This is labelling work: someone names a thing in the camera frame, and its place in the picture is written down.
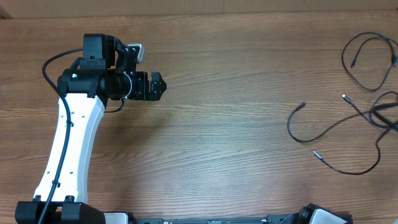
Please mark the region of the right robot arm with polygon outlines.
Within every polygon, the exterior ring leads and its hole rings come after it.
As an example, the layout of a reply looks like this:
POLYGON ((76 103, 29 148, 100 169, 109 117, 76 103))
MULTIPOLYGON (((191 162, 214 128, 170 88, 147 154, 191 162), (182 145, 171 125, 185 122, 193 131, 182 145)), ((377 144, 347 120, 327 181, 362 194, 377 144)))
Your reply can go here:
MULTIPOLYGON (((325 135, 327 132, 329 132, 331 129, 333 129, 334 127, 336 127, 337 125, 355 118, 357 116, 362 116, 364 118, 366 118, 366 116, 364 115, 365 112, 362 112, 360 110, 357 110, 356 114, 353 114, 351 116, 345 117, 337 122, 335 122, 334 124, 332 124, 331 126, 329 126, 328 128, 326 128, 326 130, 324 130, 324 132, 322 132, 321 134, 319 134, 317 137, 314 137, 313 139, 309 139, 309 140, 302 140, 299 138, 296 138, 294 136, 294 134, 291 131, 290 128, 290 123, 292 120, 293 115, 298 112, 299 110, 301 110, 302 108, 304 108, 306 106, 306 102, 301 103, 298 107, 296 107, 296 109, 293 110, 293 112, 291 112, 291 114, 289 114, 288 120, 287 120, 287 130, 288 133, 290 135, 290 137, 295 140, 296 142, 299 143, 308 143, 308 142, 313 142, 316 141, 317 139, 320 139, 323 135, 325 135)), ((371 115, 373 114, 374 116, 376 116, 378 119, 380 119, 385 125, 386 127, 384 128, 385 131, 376 139, 375 142, 375 147, 377 150, 377 159, 375 161, 375 163, 368 169, 361 171, 361 172, 345 172, 342 170, 337 169, 336 167, 333 167, 332 165, 330 165, 318 152, 314 151, 313 154, 315 155, 315 157, 321 161, 324 165, 326 165, 327 167, 329 167, 330 169, 334 170, 337 173, 340 174, 344 174, 344 175, 364 175, 367 174, 368 172, 370 172, 371 170, 373 170, 380 162, 381 160, 381 148, 379 147, 379 142, 380 140, 389 132, 389 131, 397 131, 397 121, 396 122, 392 122, 389 119, 387 119, 385 116, 383 116, 382 114, 379 113, 380 110, 387 110, 390 108, 395 108, 397 107, 397 103, 384 103, 384 104, 380 104, 380 105, 374 105, 372 106, 366 113, 369 114, 368 120, 369 123, 371 123, 372 125, 375 125, 372 121, 371 121, 371 115)), ((291 223, 307 223, 307 224, 347 224, 347 223, 353 223, 353 219, 352 216, 350 215, 337 215, 334 214, 332 212, 329 212, 328 210, 321 208, 320 206, 317 205, 307 205, 306 207, 303 207, 299 212, 291 215, 291 223)))

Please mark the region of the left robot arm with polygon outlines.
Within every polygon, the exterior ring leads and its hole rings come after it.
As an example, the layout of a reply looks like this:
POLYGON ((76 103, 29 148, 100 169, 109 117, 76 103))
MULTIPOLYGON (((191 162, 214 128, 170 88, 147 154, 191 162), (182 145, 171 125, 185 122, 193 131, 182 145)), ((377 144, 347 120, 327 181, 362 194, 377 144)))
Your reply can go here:
POLYGON ((85 34, 82 56, 52 83, 59 97, 49 160, 30 201, 20 201, 18 223, 134 223, 131 212, 103 212, 88 204, 88 170, 108 101, 158 101, 167 85, 158 72, 137 71, 141 44, 85 34))

